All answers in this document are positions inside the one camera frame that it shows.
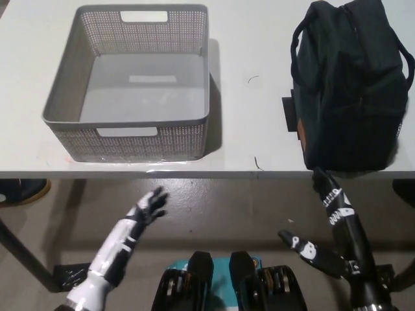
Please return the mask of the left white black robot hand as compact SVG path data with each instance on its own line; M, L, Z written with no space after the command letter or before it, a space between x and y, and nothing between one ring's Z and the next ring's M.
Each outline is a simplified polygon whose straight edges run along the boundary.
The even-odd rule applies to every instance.
M169 194L162 186L141 197L106 237L88 267L86 278L67 294L57 310L104 310L108 294L123 280L145 229L166 214Z

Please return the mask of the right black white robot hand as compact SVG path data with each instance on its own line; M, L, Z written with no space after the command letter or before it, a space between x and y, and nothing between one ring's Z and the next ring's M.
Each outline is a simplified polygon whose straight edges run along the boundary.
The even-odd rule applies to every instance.
M390 294L377 272L370 243L359 215L343 188L327 171L313 169L313 189L324 206L336 251L280 230L278 236L313 268L350 286L353 310L393 310Z

